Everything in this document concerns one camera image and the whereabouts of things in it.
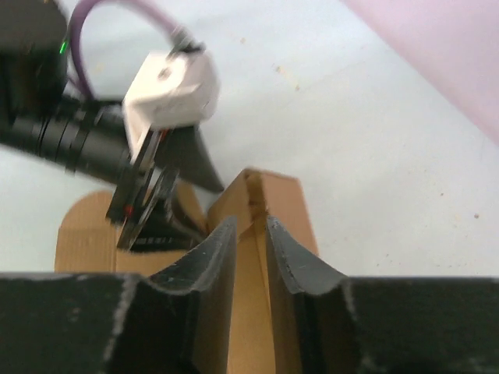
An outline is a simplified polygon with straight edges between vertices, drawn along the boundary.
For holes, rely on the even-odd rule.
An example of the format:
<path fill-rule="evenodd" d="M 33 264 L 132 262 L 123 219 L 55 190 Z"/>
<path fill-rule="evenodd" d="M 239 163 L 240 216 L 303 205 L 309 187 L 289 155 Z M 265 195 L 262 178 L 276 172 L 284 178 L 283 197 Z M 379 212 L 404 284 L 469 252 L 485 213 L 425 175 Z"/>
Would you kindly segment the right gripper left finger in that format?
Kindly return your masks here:
<path fill-rule="evenodd" d="M 4 373 L 224 373 L 236 219 L 149 277 L 3 273 Z"/>

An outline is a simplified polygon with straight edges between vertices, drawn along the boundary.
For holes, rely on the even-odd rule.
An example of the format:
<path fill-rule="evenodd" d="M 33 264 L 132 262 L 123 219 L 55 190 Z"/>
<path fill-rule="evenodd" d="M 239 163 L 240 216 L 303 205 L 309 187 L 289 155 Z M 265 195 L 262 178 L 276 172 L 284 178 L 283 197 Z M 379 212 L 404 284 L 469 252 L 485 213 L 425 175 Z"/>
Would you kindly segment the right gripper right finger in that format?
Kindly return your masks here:
<path fill-rule="evenodd" d="M 354 277 L 267 219 L 279 373 L 495 373 L 494 277 Z"/>

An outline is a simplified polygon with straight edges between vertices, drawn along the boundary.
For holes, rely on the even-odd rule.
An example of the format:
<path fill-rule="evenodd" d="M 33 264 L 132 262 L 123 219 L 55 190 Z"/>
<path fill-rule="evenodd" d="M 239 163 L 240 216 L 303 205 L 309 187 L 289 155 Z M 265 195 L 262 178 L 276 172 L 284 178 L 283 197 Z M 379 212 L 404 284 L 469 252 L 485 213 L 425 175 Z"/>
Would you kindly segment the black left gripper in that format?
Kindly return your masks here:
<path fill-rule="evenodd" d="M 124 172 L 106 217 L 120 229 L 118 249 L 191 249 L 203 241 L 203 231 L 181 204 L 181 178 L 210 192 L 224 184 L 214 166 L 198 125 L 174 129 L 171 164 L 153 179 L 154 158 L 166 131 L 148 131 L 135 162 Z"/>

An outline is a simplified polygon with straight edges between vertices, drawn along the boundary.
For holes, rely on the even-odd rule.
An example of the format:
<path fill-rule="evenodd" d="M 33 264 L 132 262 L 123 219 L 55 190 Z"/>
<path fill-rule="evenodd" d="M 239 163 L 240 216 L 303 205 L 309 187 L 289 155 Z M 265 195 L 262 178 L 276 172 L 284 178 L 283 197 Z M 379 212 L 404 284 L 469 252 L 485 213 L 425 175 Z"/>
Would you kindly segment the brown cardboard box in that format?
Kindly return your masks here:
<path fill-rule="evenodd" d="M 317 253 L 300 180 L 273 171 L 242 170 L 207 213 L 193 187 L 179 183 L 179 199 L 194 222 L 211 231 L 228 216 L 237 218 L 235 285 L 228 345 L 229 373 L 273 373 L 266 256 L 266 218 L 274 216 L 301 245 Z M 115 247 L 119 230 L 105 219 L 109 191 L 84 196 L 65 215 L 58 230 L 55 270 L 58 272 L 134 272 L 151 275 L 172 264 L 181 250 L 131 254 Z"/>

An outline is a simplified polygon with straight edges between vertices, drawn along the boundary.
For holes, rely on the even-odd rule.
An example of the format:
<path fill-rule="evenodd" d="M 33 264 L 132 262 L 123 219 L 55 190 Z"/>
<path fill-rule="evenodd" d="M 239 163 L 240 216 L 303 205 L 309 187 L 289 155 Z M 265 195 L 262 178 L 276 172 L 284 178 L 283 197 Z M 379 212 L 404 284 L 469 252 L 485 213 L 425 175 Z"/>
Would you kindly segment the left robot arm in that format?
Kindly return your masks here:
<path fill-rule="evenodd" d="M 132 252 L 191 249 L 206 238 L 180 202 L 189 182 L 224 188 L 200 133 L 219 94 L 202 44 L 151 3 L 133 6 L 172 42 L 149 54 L 122 98 L 91 93 L 80 36 L 92 1 L 1 4 L 1 142 L 115 186 L 107 218 Z"/>

